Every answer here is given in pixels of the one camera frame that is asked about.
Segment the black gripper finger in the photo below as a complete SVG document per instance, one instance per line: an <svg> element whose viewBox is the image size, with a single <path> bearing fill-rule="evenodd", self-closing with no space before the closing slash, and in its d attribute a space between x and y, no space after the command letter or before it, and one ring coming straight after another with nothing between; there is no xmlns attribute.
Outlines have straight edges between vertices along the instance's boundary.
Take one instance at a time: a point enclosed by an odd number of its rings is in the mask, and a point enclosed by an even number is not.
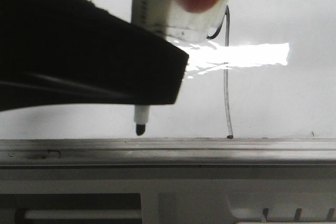
<svg viewBox="0 0 336 224"><path fill-rule="evenodd" d="M1 0L1 110L176 101L188 55L87 0Z"/></svg>

